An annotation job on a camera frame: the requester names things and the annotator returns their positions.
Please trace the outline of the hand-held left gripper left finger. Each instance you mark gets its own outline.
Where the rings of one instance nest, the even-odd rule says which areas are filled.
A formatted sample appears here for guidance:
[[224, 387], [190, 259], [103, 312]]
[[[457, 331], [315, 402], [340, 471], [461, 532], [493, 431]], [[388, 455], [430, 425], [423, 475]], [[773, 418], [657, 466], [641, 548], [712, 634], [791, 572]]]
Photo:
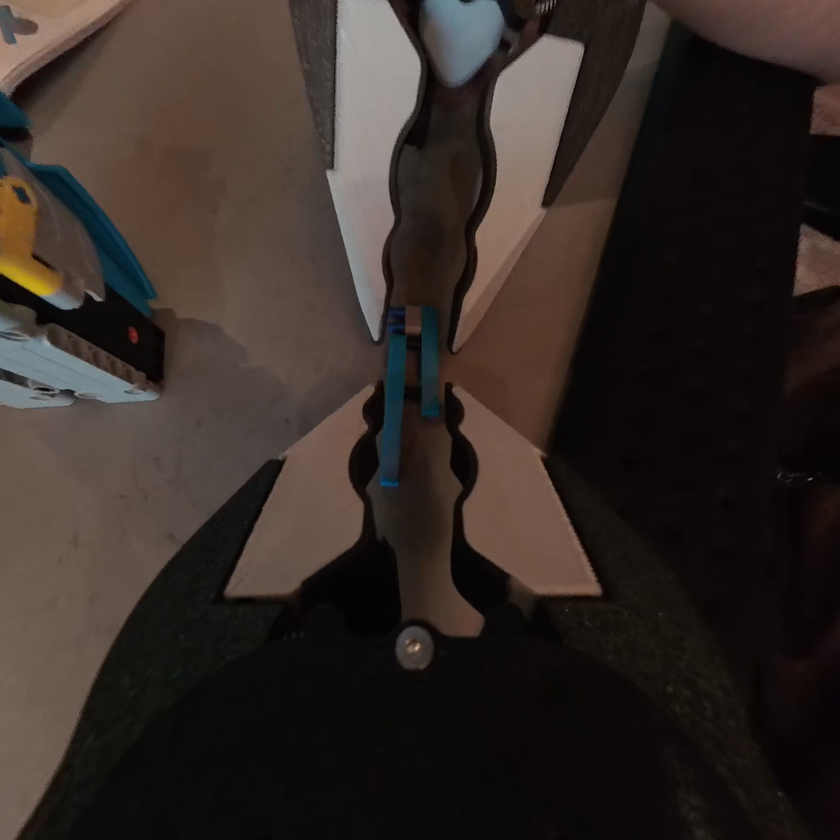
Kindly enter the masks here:
[[368, 487], [379, 468], [382, 381], [365, 386], [280, 458], [280, 471], [224, 589], [285, 599], [375, 536]]

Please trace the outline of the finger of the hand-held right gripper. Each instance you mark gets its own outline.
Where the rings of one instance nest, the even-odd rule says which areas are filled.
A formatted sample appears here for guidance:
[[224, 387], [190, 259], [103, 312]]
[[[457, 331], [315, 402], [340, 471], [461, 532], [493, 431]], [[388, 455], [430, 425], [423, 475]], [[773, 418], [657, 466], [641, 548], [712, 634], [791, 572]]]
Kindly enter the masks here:
[[424, 62], [389, 2], [337, 2], [332, 168], [327, 177], [356, 297], [375, 343], [392, 279], [396, 154], [414, 119]]
[[585, 47], [545, 34], [510, 63], [479, 112], [481, 178], [466, 233], [467, 263], [451, 308], [459, 352], [487, 314], [547, 210], [543, 197]]

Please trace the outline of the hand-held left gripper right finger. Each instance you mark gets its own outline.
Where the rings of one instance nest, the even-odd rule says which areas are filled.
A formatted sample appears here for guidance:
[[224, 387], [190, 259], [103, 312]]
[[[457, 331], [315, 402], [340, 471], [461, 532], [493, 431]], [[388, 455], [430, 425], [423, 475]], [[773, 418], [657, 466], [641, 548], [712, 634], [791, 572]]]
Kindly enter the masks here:
[[603, 588], [542, 450], [460, 386], [446, 384], [449, 465], [461, 485], [450, 569], [463, 597], [601, 597]]

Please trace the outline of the teal long holed beam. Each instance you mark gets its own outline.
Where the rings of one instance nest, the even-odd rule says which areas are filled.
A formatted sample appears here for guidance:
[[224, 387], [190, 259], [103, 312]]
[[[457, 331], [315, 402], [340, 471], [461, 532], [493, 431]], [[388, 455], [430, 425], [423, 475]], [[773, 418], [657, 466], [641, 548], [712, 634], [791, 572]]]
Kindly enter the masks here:
[[380, 484], [388, 488], [396, 488], [400, 483], [406, 359], [406, 331], [404, 327], [394, 327], [388, 339], [384, 415], [380, 437]]

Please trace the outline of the teal short beam with pins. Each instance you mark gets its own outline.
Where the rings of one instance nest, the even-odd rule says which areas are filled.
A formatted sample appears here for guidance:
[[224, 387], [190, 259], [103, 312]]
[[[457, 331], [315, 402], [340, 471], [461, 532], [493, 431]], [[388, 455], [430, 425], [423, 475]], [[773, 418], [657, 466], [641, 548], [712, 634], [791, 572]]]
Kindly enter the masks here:
[[394, 327], [404, 327], [406, 335], [422, 335], [423, 347], [418, 355], [418, 385], [423, 393], [423, 400], [419, 403], [421, 416], [423, 419], [438, 420], [441, 414], [438, 311], [417, 306], [390, 308], [386, 318], [388, 339]]

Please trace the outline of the blue grey toy robot model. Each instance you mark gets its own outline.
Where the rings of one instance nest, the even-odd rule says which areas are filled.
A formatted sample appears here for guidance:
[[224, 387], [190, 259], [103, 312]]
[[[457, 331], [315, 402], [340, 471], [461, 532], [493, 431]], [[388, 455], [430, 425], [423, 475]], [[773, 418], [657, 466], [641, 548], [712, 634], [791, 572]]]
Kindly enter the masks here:
[[1, 106], [2, 406], [157, 400], [165, 335], [149, 278], [66, 168], [28, 158], [25, 113]]

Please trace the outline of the person's right forearm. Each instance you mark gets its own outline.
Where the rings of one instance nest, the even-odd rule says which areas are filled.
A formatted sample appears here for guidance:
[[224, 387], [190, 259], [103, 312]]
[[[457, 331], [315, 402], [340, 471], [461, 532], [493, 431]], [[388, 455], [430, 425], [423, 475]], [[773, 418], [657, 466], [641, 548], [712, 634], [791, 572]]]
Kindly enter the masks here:
[[743, 56], [839, 81], [838, 1], [656, 1], [678, 23]]

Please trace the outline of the folded instruction booklet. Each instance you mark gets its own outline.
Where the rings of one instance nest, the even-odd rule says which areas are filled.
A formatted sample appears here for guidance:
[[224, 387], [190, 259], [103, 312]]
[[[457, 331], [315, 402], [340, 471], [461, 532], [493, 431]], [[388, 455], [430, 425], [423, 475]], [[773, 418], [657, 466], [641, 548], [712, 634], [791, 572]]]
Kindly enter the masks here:
[[2, 93], [11, 95], [129, 5], [129, 1], [2, 1]]

